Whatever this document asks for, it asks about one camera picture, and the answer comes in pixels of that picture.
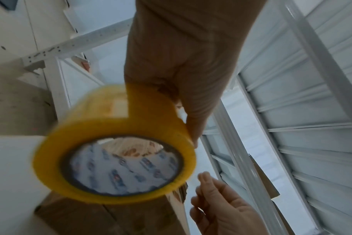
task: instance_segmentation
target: tape roll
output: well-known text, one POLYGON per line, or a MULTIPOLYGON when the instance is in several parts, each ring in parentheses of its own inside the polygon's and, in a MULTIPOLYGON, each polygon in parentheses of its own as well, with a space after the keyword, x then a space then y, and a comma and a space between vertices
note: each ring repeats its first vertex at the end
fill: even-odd
POLYGON ((33 159, 37 177, 51 190, 102 204, 145 201, 172 192, 195 165, 193 143, 174 104, 135 84, 88 94, 33 159), (142 149, 118 152, 129 142, 142 149))

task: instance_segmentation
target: floor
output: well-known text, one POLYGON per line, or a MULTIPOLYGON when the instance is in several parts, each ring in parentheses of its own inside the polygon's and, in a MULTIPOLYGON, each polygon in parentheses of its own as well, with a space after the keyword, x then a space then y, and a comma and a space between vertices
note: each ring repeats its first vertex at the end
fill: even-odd
POLYGON ((70 39, 63 0, 19 0, 0 6, 0 135, 45 135, 56 118, 45 74, 23 69, 20 58, 70 39))
POLYGON ((75 34, 63 13, 65 7, 64 0, 19 0, 12 12, 0 6, 2 235, 55 234, 33 216, 35 206, 49 190, 35 178, 30 165, 32 151, 56 121, 45 79, 49 74, 25 71, 20 58, 75 34))

